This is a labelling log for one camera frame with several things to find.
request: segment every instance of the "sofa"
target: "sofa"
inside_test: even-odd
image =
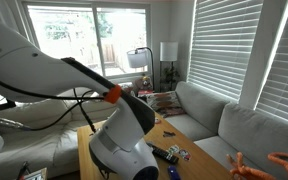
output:
[[[46,100],[0,111],[0,118],[21,122],[32,128],[44,127],[72,107],[76,101]],[[116,106],[104,101],[83,103],[93,122],[106,120]],[[54,126],[41,131],[20,131],[0,127],[4,147],[0,153],[0,180],[15,179],[24,161],[29,169],[47,167],[48,178],[79,170],[77,128],[87,125],[79,106]]]
[[[186,114],[166,120],[225,168],[232,169],[226,154],[236,160],[236,153],[242,152],[246,165],[288,179],[284,167],[267,158],[271,152],[288,153],[287,121],[243,108],[187,82],[179,82],[175,92]]]

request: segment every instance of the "white lamp shade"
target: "white lamp shade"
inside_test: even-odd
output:
[[[128,62],[131,68],[140,68],[148,65],[148,53],[146,50],[135,50],[127,52]]]
[[[177,61],[177,42],[161,42],[160,61]]]

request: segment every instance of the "toy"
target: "toy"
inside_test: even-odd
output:
[[[142,78],[136,80],[135,86],[138,87],[139,90],[153,90],[151,78],[148,76],[143,76]]]
[[[230,171],[230,173],[233,175],[233,179],[235,174],[237,174],[237,179],[242,179],[242,177],[246,178],[247,180],[275,180],[276,178],[272,175],[254,169],[246,166],[243,163],[243,154],[241,152],[238,152],[236,154],[237,162],[233,160],[233,158],[230,155],[226,155],[227,160],[234,166],[234,168]],[[285,169],[288,172],[288,162],[285,160],[280,159],[279,157],[288,157],[287,153],[283,152],[273,152],[268,155],[268,159],[280,164],[285,167]]]

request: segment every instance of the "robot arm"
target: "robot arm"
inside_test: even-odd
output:
[[[19,102],[57,95],[75,87],[86,87],[111,95],[115,85],[72,58],[54,59],[21,35],[0,23],[0,94]],[[117,110],[97,131],[91,142],[93,161],[125,179],[155,174],[157,164],[142,137],[154,126],[154,112],[145,103],[121,91]]]

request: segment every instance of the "wooden table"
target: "wooden table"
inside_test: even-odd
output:
[[[144,137],[146,141],[154,142],[154,145],[167,150],[172,145],[178,145],[181,149],[187,150],[191,154],[191,159],[185,161],[179,154],[175,154],[180,158],[176,164],[177,171],[182,180],[191,179],[231,179],[229,172],[215,161],[211,156],[195,145],[191,140],[185,137],[181,132],[175,129],[171,124],[164,120],[160,115],[156,117],[161,119],[160,124],[156,124],[154,128]],[[96,123],[95,126],[101,127],[103,122]],[[163,137],[164,131],[174,132],[176,136]],[[89,153],[89,134],[91,130],[89,126],[81,127],[77,130],[78,134],[78,153],[80,162],[80,174],[82,180],[102,180],[98,168],[93,164]],[[166,161],[156,158],[159,166],[158,179],[170,179],[167,173],[167,167],[170,165]],[[110,174],[110,180],[120,179],[116,174]]]

